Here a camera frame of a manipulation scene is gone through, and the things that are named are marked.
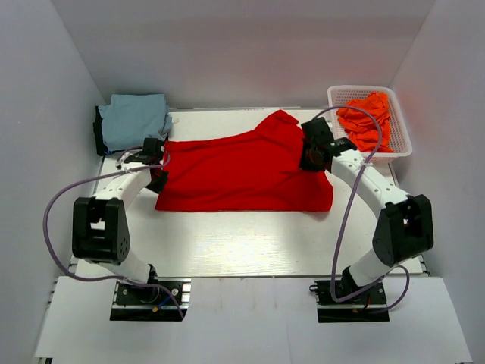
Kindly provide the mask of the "red t shirt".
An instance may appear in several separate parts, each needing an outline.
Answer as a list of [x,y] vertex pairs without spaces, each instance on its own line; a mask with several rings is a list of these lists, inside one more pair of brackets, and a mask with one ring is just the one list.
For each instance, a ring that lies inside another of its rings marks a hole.
[[299,167],[303,131],[279,110],[257,127],[213,140],[169,141],[160,212],[329,212],[333,187],[323,172]]

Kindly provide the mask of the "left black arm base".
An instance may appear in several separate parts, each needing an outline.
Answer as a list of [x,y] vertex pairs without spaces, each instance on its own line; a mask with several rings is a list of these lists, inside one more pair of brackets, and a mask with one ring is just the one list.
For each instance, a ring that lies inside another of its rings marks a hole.
[[[180,306],[183,315],[189,308],[191,279],[160,280]],[[183,317],[169,294],[160,288],[142,288],[117,283],[111,306],[113,322],[181,322]]]

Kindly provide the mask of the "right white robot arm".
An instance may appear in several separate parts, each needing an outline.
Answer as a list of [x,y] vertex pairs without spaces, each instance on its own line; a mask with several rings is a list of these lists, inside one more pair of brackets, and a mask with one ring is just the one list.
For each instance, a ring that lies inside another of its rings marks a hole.
[[367,162],[348,138],[336,139],[324,118],[302,124],[300,168],[328,171],[352,188],[377,219],[372,247],[342,273],[343,296],[354,303],[370,292],[370,285],[398,264],[433,248],[430,200],[393,186]]

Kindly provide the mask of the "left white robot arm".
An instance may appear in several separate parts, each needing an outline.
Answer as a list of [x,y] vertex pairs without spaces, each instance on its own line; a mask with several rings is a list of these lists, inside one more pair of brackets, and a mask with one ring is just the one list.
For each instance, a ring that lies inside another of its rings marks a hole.
[[160,284],[150,278],[150,264],[130,247],[127,210],[142,190],[160,193],[167,172],[160,165],[137,164],[110,178],[106,187],[74,202],[72,252],[78,259],[106,268],[117,279],[135,282],[136,296],[150,303],[158,298]]

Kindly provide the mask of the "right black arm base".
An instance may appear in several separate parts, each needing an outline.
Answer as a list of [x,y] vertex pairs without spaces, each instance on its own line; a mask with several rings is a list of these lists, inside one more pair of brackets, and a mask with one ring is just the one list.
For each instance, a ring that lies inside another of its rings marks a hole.
[[315,281],[309,286],[317,303],[319,323],[388,322],[387,299],[382,283],[342,303],[330,295],[330,280]]

